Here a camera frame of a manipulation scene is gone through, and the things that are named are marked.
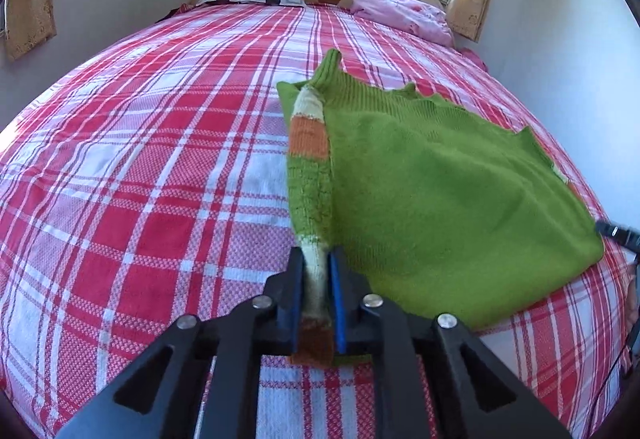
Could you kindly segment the green orange white knit sweater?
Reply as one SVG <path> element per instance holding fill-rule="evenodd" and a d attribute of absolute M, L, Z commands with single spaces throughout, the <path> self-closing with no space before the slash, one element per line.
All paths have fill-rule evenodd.
<path fill-rule="evenodd" d="M 510 131 L 414 84 L 378 89 L 330 50 L 277 85 L 288 126 L 288 209 L 306 261 L 295 361 L 327 367 L 329 253 L 415 315 L 484 329 L 603 256 L 588 209 L 532 130 Z"/>

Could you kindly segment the red white plaid bedspread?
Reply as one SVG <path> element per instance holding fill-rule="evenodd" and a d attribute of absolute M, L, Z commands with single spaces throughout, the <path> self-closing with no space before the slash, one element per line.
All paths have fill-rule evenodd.
<path fill-rule="evenodd" d="M 77 66 L 1 135 L 1 392 L 38 438 L 180 315 L 225 315 L 294 243 L 281 81 L 326 52 L 524 132 L 594 217 L 551 133 L 472 56 L 335 6 L 204 6 Z"/>

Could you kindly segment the pink pillow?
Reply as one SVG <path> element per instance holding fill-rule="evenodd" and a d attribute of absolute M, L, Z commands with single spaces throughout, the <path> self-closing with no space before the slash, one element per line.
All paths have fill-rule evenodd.
<path fill-rule="evenodd" d="M 352 0 L 352 15 L 408 32 L 425 41 L 454 47 L 445 12 L 421 0 Z"/>

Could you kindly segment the yellow side curtain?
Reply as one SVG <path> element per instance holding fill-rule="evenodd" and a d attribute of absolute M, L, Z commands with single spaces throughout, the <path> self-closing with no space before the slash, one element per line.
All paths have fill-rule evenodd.
<path fill-rule="evenodd" d="M 4 45 L 10 61 L 56 36 L 53 0 L 4 0 Z"/>

